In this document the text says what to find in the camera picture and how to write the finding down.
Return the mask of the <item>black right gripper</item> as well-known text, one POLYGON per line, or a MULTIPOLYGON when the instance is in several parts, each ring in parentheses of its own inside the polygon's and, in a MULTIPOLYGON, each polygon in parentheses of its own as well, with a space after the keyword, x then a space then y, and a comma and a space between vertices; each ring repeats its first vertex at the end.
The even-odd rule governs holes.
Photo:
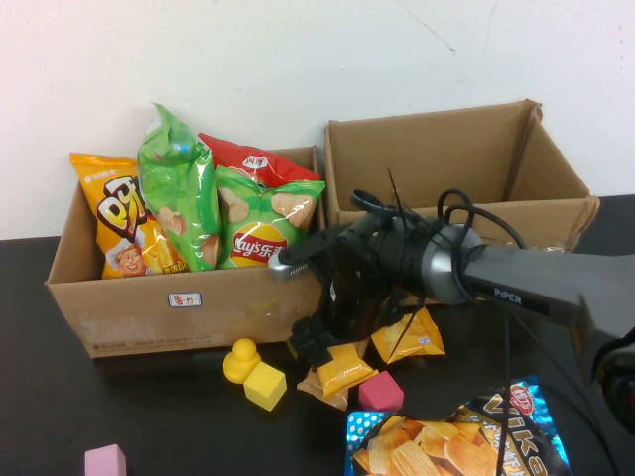
POLYGON ((404 316, 401 289, 404 225, 397 220, 359 220, 329 226, 318 253, 325 264, 326 288, 319 317, 305 316, 292 326, 290 349, 310 355, 321 367, 333 360, 327 338, 354 342, 404 316))

